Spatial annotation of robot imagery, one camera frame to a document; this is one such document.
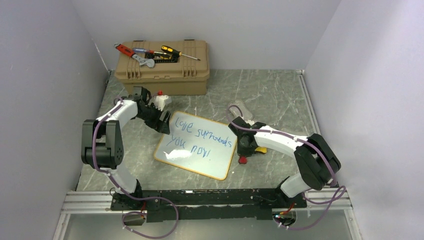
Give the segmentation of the red bone shaped eraser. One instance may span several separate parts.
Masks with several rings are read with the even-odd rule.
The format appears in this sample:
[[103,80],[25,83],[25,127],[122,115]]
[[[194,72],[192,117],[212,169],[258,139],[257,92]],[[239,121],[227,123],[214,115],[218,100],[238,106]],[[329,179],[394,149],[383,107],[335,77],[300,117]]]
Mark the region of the red bone shaped eraser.
[[238,163],[239,164],[245,165],[247,162],[248,162],[247,157],[245,157],[245,156],[239,156],[239,158],[238,158]]

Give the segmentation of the yellow framed whiteboard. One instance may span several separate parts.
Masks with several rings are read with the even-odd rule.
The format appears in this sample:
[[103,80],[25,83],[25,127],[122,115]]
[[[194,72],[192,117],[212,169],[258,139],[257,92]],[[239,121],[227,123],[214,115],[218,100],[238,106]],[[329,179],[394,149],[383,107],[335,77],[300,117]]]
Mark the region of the yellow framed whiteboard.
[[227,124],[176,111],[169,129],[154,152],[156,160],[215,180],[227,178],[237,145]]

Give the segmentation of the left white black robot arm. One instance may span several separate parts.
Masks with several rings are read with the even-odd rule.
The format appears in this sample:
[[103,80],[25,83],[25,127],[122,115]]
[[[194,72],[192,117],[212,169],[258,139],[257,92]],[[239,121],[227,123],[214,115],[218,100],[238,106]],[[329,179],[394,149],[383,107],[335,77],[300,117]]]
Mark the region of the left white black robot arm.
[[104,174],[116,192],[125,195],[123,202],[131,210],[143,205],[144,196],[140,182],[123,163],[122,128],[131,120],[141,119],[152,130],[170,134],[171,114],[165,106],[171,101],[171,97],[161,91],[151,93],[144,87],[137,87],[133,94],[118,96],[108,112],[82,124],[82,162]]

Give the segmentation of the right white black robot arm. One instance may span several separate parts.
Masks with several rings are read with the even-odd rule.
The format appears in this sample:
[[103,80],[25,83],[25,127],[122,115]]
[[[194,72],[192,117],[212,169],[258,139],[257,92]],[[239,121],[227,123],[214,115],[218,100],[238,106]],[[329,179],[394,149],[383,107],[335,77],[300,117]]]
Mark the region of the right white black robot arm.
[[258,148],[266,148],[295,160],[298,173],[287,177],[277,187],[275,200],[280,207],[289,207],[295,196],[305,191],[320,191],[324,186],[337,184],[336,173],[341,169],[341,163],[320,134],[291,135],[262,122],[250,125],[241,117],[235,118],[228,126],[237,136],[239,156],[250,157]]

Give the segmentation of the yellow bone shaped eraser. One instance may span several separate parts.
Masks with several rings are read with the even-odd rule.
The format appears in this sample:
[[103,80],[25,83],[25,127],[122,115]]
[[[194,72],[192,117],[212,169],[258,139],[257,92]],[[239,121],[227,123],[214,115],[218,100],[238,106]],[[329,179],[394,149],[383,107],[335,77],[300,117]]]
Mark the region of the yellow bone shaped eraser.
[[257,147],[256,149],[255,149],[255,153],[256,154],[266,154],[267,153],[267,148],[266,147]]

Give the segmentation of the tan plastic toolbox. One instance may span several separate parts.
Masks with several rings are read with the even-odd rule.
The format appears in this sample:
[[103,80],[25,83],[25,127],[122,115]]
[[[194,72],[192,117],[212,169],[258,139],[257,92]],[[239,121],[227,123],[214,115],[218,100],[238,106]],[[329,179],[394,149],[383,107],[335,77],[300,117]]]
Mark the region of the tan plastic toolbox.
[[115,77],[131,94],[136,87],[144,87],[152,93],[162,92],[165,95],[196,96],[207,93],[207,81],[210,77],[209,46],[204,40],[180,41],[127,41],[121,43],[132,48],[143,48],[163,52],[161,46],[169,46],[183,54],[200,59],[194,60],[185,56],[155,55],[136,53],[142,58],[153,59],[154,68],[139,66],[139,63],[119,51],[119,60],[115,68]]

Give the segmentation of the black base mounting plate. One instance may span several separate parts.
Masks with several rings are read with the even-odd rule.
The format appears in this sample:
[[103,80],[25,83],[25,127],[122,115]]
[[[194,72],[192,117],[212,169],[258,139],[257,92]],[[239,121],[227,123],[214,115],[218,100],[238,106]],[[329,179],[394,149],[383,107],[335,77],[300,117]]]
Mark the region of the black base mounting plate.
[[306,208],[301,194],[293,198],[275,188],[143,190],[143,201],[113,194],[112,211],[146,211],[146,220],[241,219],[271,220],[289,207]]

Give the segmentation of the yellow black screwdriver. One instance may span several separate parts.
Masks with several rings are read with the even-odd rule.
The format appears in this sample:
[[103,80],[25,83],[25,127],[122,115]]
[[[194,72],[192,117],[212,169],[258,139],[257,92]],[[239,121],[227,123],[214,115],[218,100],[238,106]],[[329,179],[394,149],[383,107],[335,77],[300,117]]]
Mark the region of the yellow black screwdriver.
[[196,58],[194,56],[190,56],[190,55],[184,54],[181,51],[178,51],[175,48],[172,48],[172,47],[167,46],[167,45],[162,45],[161,46],[161,50],[164,51],[164,52],[166,52],[166,53],[168,53],[168,54],[171,54],[173,56],[184,56],[184,57],[187,57],[187,58],[196,60],[196,61],[200,61],[199,58]]

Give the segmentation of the blue red small screwdriver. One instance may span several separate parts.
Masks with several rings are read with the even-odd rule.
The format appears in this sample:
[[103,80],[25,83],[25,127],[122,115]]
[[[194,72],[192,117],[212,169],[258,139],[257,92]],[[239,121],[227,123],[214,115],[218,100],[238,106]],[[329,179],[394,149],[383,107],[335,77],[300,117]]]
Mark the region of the blue red small screwdriver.
[[134,47],[134,48],[132,48],[132,50],[135,53],[153,54],[153,55],[157,55],[157,56],[168,56],[168,54],[165,53],[165,52],[153,51],[153,50],[150,50],[150,49],[145,49],[145,48],[140,48],[140,47]]

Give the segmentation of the red handled adjustable wrench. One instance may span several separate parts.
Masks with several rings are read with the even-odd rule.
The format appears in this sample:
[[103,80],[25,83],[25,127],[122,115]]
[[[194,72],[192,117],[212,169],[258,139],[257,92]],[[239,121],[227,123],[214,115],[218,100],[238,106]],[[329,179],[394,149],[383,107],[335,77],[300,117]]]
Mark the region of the red handled adjustable wrench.
[[125,45],[121,43],[115,43],[114,48],[117,49],[122,54],[128,56],[129,58],[136,60],[139,63],[140,67],[143,67],[143,66],[147,66],[148,68],[155,67],[155,61],[153,59],[143,58],[137,53],[135,53],[132,49],[126,47]]

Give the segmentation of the aluminium extrusion rail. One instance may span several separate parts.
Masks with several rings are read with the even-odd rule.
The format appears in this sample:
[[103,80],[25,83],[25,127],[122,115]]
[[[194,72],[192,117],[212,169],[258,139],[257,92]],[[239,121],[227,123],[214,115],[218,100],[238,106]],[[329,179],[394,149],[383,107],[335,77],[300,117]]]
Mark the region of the aluminium extrusion rail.
[[[324,191],[310,191],[306,193],[306,196],[314,201],[318,200],[330,200],[335,188],[325,188]],[[326,209],[326,204],[312,204],[306,201],[306,205],[303,207],[300,203],[295,203],[290,211],[323,211]],[[210,210],[221,210],[225,207],[241,208],[246,206],[253,206],[253,204],[241,203],[241,204],[177,204],[177,207],[187,207],[189,209],[200,209],[201,207],[208,207]],[[66,194],[63,206],[63,214],[125,214],[131,211],[141,212],[140,209],[129,209],[126,206],[122,206],[113,200],[111,194],[107,191],[69,191]],[[289,208],[272,207],[272,212],[285,212]],[[329,210],[353,210],[349,194],[345,192],[342,197],[333,202]]]

